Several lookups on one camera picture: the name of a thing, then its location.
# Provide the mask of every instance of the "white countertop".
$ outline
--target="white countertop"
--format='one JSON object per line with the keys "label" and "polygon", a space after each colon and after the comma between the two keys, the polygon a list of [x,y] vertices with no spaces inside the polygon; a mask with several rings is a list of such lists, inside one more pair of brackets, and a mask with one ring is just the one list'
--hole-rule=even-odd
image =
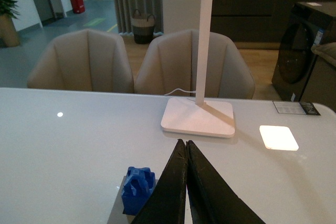
{"label": "white countertop", "polygon": [[[227,99],[236,133],[216,138],[163,132],[168,99],[0,88],[0,223],[105,224],[127,168],[160,178],[178,138],[193,140],[265,223],[336,223],[332,110],[278,114],[271,101]],[[289,127],[299,149],[266,149],[261,125]]]}

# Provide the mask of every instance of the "white lamp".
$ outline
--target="white lamp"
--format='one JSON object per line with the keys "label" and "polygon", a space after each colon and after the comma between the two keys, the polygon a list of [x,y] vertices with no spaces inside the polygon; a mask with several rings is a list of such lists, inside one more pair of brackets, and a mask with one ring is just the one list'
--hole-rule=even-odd
{"label": "white lamp", "polygon": [[170,98],[161,121],[165,131],[217,137],[235,134],[232,105],[224,101],[204,101],[211,9],[212,0],[201,0],[196,100]]}

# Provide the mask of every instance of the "chair backrest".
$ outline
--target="chair backrest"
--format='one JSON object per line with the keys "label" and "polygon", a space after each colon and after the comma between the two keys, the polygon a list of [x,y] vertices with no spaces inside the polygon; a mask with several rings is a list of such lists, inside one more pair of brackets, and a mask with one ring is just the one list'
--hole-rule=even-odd
{"label": "chair backrest", "polygon": [[53,39],[29,74],[27,86],[133,93],[134,82],[123,39],[85,29]]}
{"label": "chair backrest", "polygon": [[[154,39],[134,84],[136,93],[166,94],[176,88],[196,89],[198,30],[184,30]],[[210,33],[206,97],[251,99],[255,82],[235,44]],[[173,95],[190,95],[176,91]]]}

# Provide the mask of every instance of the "red bin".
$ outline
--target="red bin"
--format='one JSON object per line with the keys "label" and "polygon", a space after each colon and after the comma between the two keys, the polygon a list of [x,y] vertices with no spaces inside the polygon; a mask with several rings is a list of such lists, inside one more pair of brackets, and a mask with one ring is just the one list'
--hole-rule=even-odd
{"label": "red bin", "polygon": [[70,0],[74,13],[83,13],[85,11],[83,0]]}

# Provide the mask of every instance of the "white cabinet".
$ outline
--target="white cabinet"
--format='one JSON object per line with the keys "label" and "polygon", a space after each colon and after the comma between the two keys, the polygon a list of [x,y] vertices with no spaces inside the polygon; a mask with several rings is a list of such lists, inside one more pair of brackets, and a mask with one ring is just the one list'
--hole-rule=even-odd
{"label": "white cabinet", "polygon": [[162,0],[163,32],[199,29],[201,0]]}

